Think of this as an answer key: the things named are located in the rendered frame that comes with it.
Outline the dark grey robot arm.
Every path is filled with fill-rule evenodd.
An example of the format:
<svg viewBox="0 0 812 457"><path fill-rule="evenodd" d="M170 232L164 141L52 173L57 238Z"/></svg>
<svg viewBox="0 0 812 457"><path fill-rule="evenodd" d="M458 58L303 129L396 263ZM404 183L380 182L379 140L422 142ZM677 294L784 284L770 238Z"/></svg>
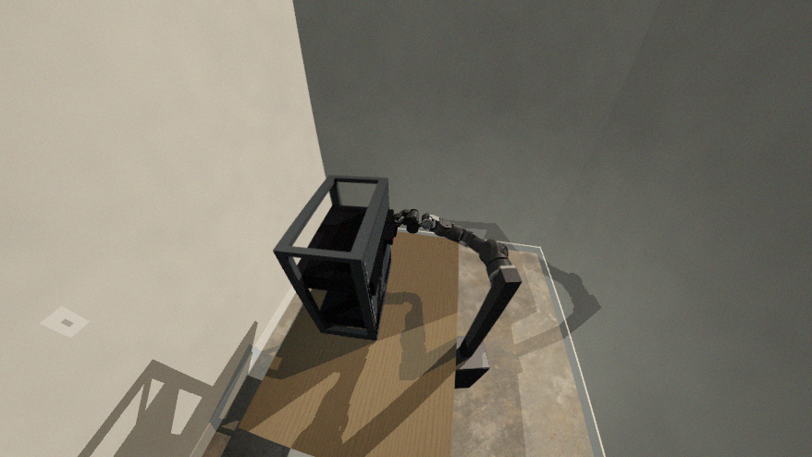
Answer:
<svg viewBox="0 0 812 457"><path fill-rule="evenodd" d="M434 226L434 219L436 224ZM423 214L422 223L430 222L431 228L423 227L433 231L437 236L446 237L451 241L456 241L465 247L470 247L475 252L479 253L480 260L486 265L486 272L492 287L495 278L501 268L515 268L509 260L509 250L506 245L494 240L484 240L466 228L462 228L448 222L447 219L431 215L429 213ZM433 227L434 226L434 227ZM460 238L460 239L459 239ZM480 249L479 249L480 248ZM507 251L506 251L507 250Z"/></svg>

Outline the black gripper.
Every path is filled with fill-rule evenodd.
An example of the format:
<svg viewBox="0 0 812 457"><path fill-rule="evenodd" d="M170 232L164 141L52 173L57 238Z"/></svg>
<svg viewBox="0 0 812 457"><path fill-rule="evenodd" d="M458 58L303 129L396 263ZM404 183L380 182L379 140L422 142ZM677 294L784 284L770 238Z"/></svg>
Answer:
<svg viewBox="0 0 812 457"><path fill-rule="evenodd" d="M401 220L396 220L400 219ZM392 224L396 224L396 227L400 227L402 224L407 226L407 231L410 233L416 233L420 227L431 228L431 223L426 221L424 223L419 223L419 211L416 209L404 209L401 210L398 214L393 214L391 219Z"/></svg>

